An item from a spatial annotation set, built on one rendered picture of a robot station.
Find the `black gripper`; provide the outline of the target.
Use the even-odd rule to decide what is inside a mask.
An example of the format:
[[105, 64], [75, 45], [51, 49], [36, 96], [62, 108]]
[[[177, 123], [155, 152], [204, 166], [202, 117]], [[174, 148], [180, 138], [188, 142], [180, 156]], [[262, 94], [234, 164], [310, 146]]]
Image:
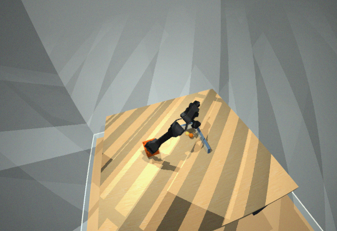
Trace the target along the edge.
[[[185, 115], [186, 115], [186, 113], [183, 112], [183, 113], [180, 114], [180, 117], [182, 118]], [[198, 122], [198, 121], [194, 121], [193, 119], [194, 119], [194, 117], [192, 118], [192, 121], [191, 121], [192, 122], [191, 127], [197, 129], [201, 125], [201, 123]]]

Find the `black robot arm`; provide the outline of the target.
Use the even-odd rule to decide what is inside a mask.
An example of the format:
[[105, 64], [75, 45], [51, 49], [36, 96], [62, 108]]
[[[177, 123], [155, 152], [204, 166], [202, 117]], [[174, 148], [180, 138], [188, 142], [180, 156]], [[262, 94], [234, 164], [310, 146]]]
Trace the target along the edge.
[[[171, 127], [168, 129], [168, 132], [162, 135], [158, 139], [153, 139], [152, 141], [146, 142], [144, 147], [151, 153], [154, 154], [155, 152], [158, 151], [159, 147], [161, 144], [166, 142], [168, 139], [171, 137], [178, 137], [179, 135], [181, 136], [188, 128], [189, 123], [192, 121], [192, 118], [196, 118], [199, 115], [199, 107], [200, 102], [199, 101], [194, 101], [193, 103], [189, 104], [189, 107], [184, 111], [186, 115], [180, 119], [183, 119], [186, 122], [186, 127], [183, 129], [183, 127], [177, 122], [177, 119], [175, 122], [171, 124]], [[194, 116], [195, 115], [195, 116]]]

